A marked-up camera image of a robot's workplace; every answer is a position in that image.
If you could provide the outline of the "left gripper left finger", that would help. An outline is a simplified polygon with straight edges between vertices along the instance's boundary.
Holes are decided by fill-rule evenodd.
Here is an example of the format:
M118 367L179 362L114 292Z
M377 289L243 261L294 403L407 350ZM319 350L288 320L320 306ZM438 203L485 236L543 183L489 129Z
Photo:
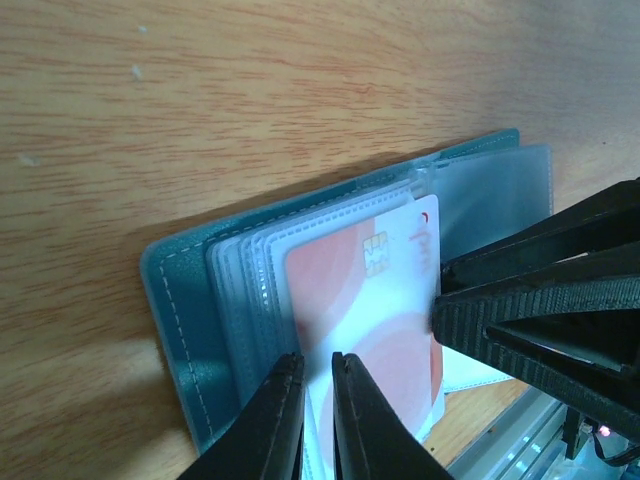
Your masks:
M304 357L284 354L240 415L182 479L300 479Z

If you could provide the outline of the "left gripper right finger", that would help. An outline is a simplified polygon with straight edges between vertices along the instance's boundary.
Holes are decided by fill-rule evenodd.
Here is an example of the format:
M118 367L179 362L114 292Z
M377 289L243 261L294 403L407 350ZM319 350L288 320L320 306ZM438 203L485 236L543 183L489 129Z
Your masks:
M332 355L337 479L449 479L404 427L360 358Z

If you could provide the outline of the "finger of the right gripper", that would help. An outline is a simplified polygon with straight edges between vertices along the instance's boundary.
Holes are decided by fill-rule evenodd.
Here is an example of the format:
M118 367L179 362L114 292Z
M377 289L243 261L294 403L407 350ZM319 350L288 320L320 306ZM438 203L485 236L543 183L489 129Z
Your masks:
M639 181L618 182L514 235L441 266L441 293L485 285L639 240Z
M436 340L639 439L639 281L485 285L438 297Z

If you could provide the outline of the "blue card holder wallet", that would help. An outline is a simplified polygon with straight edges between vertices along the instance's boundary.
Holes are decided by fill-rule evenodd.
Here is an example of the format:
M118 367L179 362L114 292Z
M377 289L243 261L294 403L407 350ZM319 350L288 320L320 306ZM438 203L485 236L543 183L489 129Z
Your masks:
M205 260L209 248L313 207L386 187L411 173L426 174L444 203L446 259L529 227L553 209L550 147L523 146L519 131L507 129L222 218L146 248L141 278L198 453L217 441L241 410L239 382L223 341L219 295Z

